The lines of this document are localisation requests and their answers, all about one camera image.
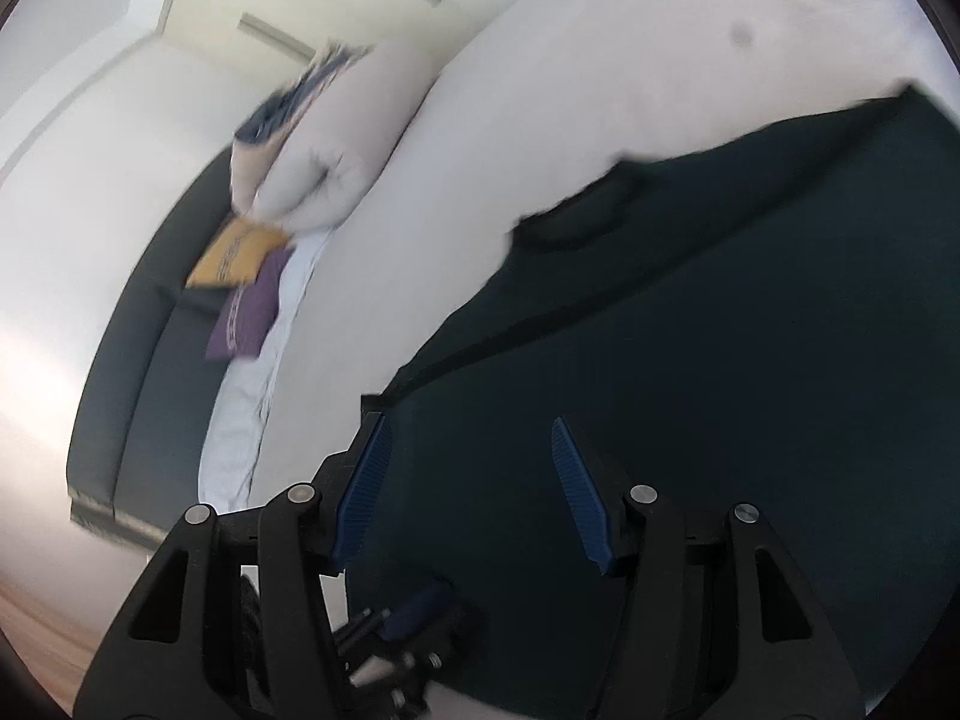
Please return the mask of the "dark grey headboard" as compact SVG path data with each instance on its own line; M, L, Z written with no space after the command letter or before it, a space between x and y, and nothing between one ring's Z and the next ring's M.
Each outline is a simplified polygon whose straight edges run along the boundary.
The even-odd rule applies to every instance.
M76 410L65 479L71 522L153 551L197 502L206 429L226 372L205 359L228 291L187 277L224 228L229 153L181 195L133 268Z

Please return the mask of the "dark green knit sweater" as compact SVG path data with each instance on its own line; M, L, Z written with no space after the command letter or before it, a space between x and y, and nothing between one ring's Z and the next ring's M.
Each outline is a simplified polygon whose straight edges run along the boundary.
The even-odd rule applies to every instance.
M958 132L905 89L658 163L512 233L374 400L392 457L352 610L423 575L480 610L460 692L583 717L625 603L550 456L587 445L675 504L750 502L867 695L958 583Z

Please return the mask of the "rolled beige duvet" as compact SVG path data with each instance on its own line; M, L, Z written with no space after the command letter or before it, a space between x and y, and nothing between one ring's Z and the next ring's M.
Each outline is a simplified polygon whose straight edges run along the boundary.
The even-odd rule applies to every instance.
M236 128L236 215L288 234L342 224L368 195L438 76L433 59L389 39L332 43Z

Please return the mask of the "yellow patterned pillow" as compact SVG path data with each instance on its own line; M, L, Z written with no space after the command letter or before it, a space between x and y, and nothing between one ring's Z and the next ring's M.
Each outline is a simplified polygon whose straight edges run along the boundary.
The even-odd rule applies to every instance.
M270 226L233 218L206 248L185 282L187 288L236 288L256 281L268 255L290 238Z

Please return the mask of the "white bed mattress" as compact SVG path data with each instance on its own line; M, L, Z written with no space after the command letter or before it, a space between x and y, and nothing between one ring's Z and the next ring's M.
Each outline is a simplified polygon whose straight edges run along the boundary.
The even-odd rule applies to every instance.
M514 228L623 161L703 153L958 76L916 0L519 0L443 70L322 255L251 497L342 450L361 405L475 298Z

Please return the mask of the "white bed pillow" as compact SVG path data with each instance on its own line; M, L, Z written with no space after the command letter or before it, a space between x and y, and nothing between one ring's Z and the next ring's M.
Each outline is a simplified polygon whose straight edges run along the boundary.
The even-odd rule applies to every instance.
M252 488L265 426L274 399L280 362L290 339L314 268L334 231L316 229L293 238L295 253L280 280L280 309L256 359L233 359L226 366L200 452L197 496L220 514L244 509Z

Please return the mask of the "purple patterned pillow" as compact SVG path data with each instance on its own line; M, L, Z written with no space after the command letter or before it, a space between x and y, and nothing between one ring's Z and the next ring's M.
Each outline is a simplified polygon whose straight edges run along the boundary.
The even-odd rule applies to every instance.
M238 286L224 301L205 348L207 361L256 359L280 309L280 280L295 251L278 249L265 257L257 278Z

